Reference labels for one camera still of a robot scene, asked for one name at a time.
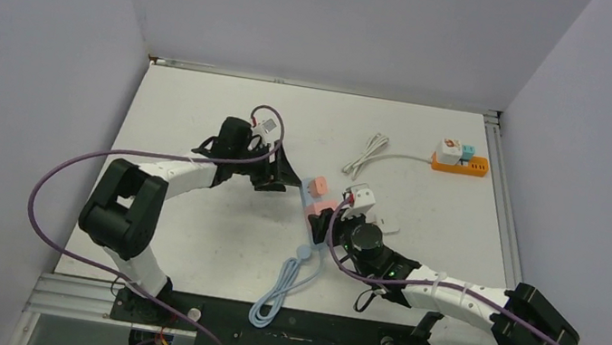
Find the pink blue power strip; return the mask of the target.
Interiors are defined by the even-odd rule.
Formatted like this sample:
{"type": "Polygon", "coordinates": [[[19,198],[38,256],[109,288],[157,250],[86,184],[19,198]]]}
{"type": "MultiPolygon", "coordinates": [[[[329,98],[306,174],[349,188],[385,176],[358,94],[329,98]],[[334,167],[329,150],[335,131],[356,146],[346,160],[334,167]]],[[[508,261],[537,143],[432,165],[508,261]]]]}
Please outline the pink blue power strip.
{"type": "Polygon", "coordinates": [[[318,214],[322,209],[325,208],[337,208],[338,202],[335,199],[322,199],[317,197],[311,197],[306,190],[307,187],[300,187],[300,196],[303,208],[303,217],[308,228],[309,239],[311,240],[311,233],[307,218],[309,215],[318,214]]]}

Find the small pink plug adapter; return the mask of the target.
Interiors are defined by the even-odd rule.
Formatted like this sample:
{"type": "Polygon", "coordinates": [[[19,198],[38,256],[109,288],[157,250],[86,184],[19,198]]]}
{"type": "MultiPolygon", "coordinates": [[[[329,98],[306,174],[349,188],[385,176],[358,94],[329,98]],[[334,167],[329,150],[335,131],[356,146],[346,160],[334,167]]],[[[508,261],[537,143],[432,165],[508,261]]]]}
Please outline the small pink plug adapter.
{"type": "Polygon", "coordinates": [[[325,177],[315,177],[308,182],[306,190],[311,197],[324,197],[329,192],[328,182],[325,177]]]}

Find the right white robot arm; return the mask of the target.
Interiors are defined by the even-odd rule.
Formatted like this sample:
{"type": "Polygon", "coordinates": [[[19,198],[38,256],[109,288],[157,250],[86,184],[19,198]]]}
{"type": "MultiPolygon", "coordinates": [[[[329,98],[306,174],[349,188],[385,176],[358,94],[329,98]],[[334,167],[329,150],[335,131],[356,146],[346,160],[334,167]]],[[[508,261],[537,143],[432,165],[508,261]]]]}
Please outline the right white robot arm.
{"type": "Polygon", "coordinates": [[[364,216],[346,218],[326,207],[306,217],[313,241],[345,252],[356,280],[389,302],[426,313],[409,345],[579,344],[578,332],[530,284],[465,283],[392,250],[364,216]]]}

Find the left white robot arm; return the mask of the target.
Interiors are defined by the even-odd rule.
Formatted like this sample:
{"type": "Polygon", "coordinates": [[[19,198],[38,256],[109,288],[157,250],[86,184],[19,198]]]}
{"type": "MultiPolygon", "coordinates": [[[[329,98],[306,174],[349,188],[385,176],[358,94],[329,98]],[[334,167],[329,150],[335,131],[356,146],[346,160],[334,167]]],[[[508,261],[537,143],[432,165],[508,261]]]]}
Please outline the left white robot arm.
{"type": "Polygon", "coordinates": [[[256,191],[299,187],[301,180],[285,157],[281,136],[276,120],[228,117],[217,135],[184,160],[135,164],[116,158],[109,163],[78,225],[127,277],[127,287],[138,295],[134,306],[143,321],[159,323],[170,312],[171,281],[149,245],[164,202],[216,187],[235,175],[248,177],[256,191]]]}

